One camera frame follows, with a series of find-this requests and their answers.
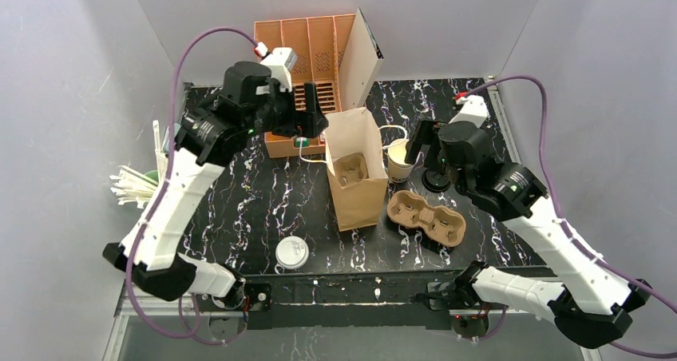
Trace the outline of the white paper coffee cup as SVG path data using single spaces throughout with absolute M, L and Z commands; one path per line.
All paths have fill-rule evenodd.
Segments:
M 397 139 L 386 149 L 386 171 L 388 173 L 389 180 L 392 183 L 403 183 L 412 173 L 414 166 L 412 164 L 407 164 L 405 161 L 407 154 L 406 145 L 408 141 L 409 140 L 405 138 Z

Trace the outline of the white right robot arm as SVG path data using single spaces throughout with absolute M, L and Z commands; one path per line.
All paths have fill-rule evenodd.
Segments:
M 420 121 L 406 146 L 413 164 L 428 147 L 422 183 L 456 192 L 520 236 L 556 275 L 548 282 L 474 261 L 450 282 L 430 283 L 415 296 L 432 310 L 498 303 L 553 323 L 577 345 L 595 349 L 620 339 L 631 313 L 649 300 L 645 280 L 608 271 L 556 215 L 545 185 L 525 166 L 500 161 L 489 135 L 470 121 Z

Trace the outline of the brown paper takeout bag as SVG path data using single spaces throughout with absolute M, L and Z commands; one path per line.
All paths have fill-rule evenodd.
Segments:
M 328 126 L 323 130 L 325 157 L 307 163 L 326 166 L 331 199 L 340 232 L 374 226 L 378 223 L 389 176 L 383 162 L 381 131 L 398 129 L 400 125 L 378 126 L 365 107 L 326 115 Z

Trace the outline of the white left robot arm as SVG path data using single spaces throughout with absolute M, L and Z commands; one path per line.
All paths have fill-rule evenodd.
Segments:
M 142 291 L 165 301 L 186 293 L 224 298 L 243 279 L 226 266 L 178 253 L 180 239 L 205 193 L 233 157 L 261 133 L 315 138 L 328 126 L 318 86 L 303 85 L 305 108 L 270 66 L 238 61 L 224 73 L 221 90 L 186 109 L 171 150 L 168 175 L 141 218 L 103 257 Z

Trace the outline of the white plastic cup lid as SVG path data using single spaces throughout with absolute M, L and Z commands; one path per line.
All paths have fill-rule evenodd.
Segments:
M 297 236 L 282 239 L 275 248 L 275 258 L 280 267 L 287 270 L 301 268 L 310 257 L 306 241 Z

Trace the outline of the black cup lid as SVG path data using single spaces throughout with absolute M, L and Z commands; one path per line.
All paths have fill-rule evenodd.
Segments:
M 443 193 L 450 188 L 451 182 L 445 174 L 427 169 L 422 174 L 422 185 L 429 192 Z

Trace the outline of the brown pulp cup carrier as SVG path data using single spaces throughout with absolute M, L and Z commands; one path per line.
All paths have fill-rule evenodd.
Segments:
M 459 212 L 442 205 L 431 205 L 423 196 L 402 190 L 386 206 L 386 214 L 405 228 L 421 229 L 431 240 L 446 247 L 457 247 L 465 237 L 467 223 Z
M 361 153 L 354 153 L 334 163 L 335 176 L 342 187 L 349 187 L 368 177 L 366 159 Z

